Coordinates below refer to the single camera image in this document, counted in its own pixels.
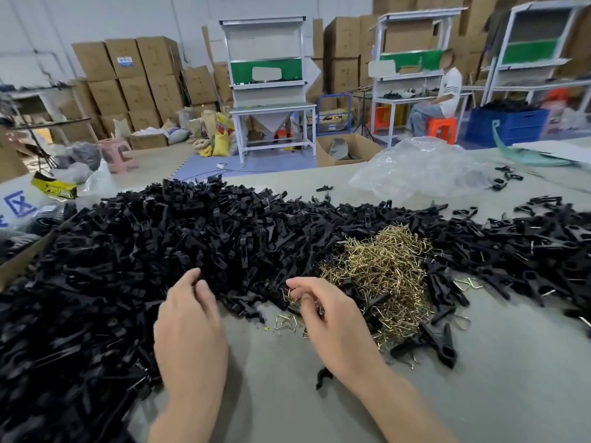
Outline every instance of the person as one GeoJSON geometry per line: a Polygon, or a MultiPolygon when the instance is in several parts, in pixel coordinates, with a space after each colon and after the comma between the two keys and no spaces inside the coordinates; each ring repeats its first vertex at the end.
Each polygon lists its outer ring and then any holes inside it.
{"type": "Polygon", "coordinates": [[[441,66],[445,73],[441,78],[439,94],[431,101],[412,107],[405,130],[407,136],[425,136],[431,118],[451,118],[455,115],[462,91],[462,73],[453,66],[455,60],[453,50],[446,50],[441,55],[441,66]]]}
{"type": "MultiPolygon", "coordinates": [[[[189,270],[168,291],[154,325],[154,351],[169,399],[149,443],[205,443],[218,416],[229,348],[216,299],[199,276],[200,269],[189,270]]],[[[359,398],[388,442],[457,442],[410,382],[386,365],[350,297],[321,278],[291,278],[287,285],[301,301],[322,362],[359,398]]]]}

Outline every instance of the right hand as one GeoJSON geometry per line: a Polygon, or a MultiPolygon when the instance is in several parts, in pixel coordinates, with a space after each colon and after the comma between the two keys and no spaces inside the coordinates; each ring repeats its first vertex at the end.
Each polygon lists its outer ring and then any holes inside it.
{"type": "Polygon", "coordinates": [[[287,285],[293,288],[291,298],[300,300],[301,316],[322,362],[354,395],[362,395],[384,369],[389,372],[352,298],[321,278],[295,277],[287,285]],[[316,312],[316,300],[324,307],[324,320],[316,312]]]}

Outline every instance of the yellow sack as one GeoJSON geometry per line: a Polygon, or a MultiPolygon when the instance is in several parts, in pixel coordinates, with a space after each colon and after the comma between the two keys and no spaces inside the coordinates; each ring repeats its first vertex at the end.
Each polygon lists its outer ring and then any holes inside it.
{"type": "Polygon", "coordinates": [[[211,157],[211,145],[205,149],[200,150],[199,155],[202,157],[211,157]]]}
{"type": "Polygon", "coordinates": [[[213,155],[215,157],[229,157],[230,156],[230,135],[216,133],[215,146],[213,147],[213,155]]]}

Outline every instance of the gray table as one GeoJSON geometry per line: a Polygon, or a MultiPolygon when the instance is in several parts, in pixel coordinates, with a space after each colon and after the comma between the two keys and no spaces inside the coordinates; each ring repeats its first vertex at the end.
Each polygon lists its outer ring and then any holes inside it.
{"type": "MultiPolygon", "coordinates": [[[[471,151],[478,158],[507,162],[496,149],[471,151]]],[[[316,195],[322,185],[335,186],[333,203],[379,199],[348,186],[359,165],[315,168],[275,174],[232,177],[233,184],[288,191],[289,198],[316,195]]],[[[591,187],[591,172],[569,168],[536,168],[554,181],[591,187]]],[[[505,190],[487,191],[479,199],[476,219],[500,217],[536,195],[563,195],[575,208],[591,208],[591,195],[568,190],[524,174],[505,190]]],[[[430,199],[416,195],[405,202],[424,208],[430,199]]],[[[470,204],[451,200],[450,208],[470,204]]],[[[591,348],[582,322],[565,318],[553,307],[540,308],[514,295],[511,302],[484,289],[466,292],[472,302],[464,315],[472,319],[467,332],[453,328],[459,359],[454,370],[439,363],[430,350],[417,352],[414,371],[402,363],[392,369],[408,377],[436,414],[464,443],[580,443],[589,440],[591,348]]],[[[379,430],[361,404],[337,380],[316,392],[321,368],[309,340],[301,333],[273,331],[279,310],[262,305],[270,330],[225,314],[231,345],[226,389],[213,442],[301,443],[377,442],[379,430]]],[[[146,441],[147,422],[163,410],[166,394],[137,407],[130,425],[146,441]]]]}

